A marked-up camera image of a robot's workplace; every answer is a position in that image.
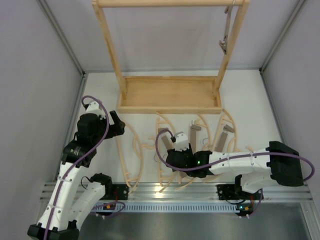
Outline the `taupe clip hanger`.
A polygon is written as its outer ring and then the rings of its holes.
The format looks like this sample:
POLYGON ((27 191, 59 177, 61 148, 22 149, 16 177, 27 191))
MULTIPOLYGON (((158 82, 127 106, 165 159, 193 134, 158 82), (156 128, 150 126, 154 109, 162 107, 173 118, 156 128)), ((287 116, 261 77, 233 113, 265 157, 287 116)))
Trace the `taupe clip hanger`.
POLYGON ((189 142, 193 153, 197 151, 197 132, 201 130, 202 128, 199 125, 197 125, 196 121, 192 120, 189 131, 189 142))
POLYGON ((202 150, 209 150, 212 148, 212 152, 223 152, 225 144, 227 142, 228 134, 235 134, 236 131, 233 127, 228 124, 221 123, 217 129, 217 133, 213 144, 210 145, 208 142, 202 147, 202 150))
POLYGON ((159 161, 172 172, 187 175, 193 151, 186 133, 172 133, 168 128, 161 128, 155 138, 155 151, 159 161))

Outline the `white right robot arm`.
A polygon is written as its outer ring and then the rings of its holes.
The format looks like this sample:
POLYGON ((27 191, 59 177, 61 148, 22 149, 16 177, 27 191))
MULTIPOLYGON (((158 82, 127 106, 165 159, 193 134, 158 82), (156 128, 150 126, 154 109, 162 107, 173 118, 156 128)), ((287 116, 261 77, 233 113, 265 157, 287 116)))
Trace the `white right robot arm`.
POLYGON ((168 150, 166 165, 192 178, 234 174, 232 192, 243 199, 265 187, 300 187, 304 184, 299 153, 289 146, 271 141, 269 146, 253 152, 216 152, 190 149, 168 150))

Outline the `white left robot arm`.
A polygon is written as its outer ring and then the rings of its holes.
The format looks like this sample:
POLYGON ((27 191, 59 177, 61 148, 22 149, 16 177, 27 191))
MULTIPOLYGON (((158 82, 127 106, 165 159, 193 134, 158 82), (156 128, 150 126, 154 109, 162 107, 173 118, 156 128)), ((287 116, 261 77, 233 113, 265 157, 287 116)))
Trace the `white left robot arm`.
POLYGON ((110 210, 117 201, 127 200, 126 184, 114 184, 103 173, 88 177, 98 146, 107 139, 125 133, 126 124, 116 111, 107 112, 96 100, 85 104, 85 114, 77 122, 77 131, 63 150, 56 184, 44 213, 27 234, 33 240, 77 240, 81 227, 100 200, 110 200, 110 210))

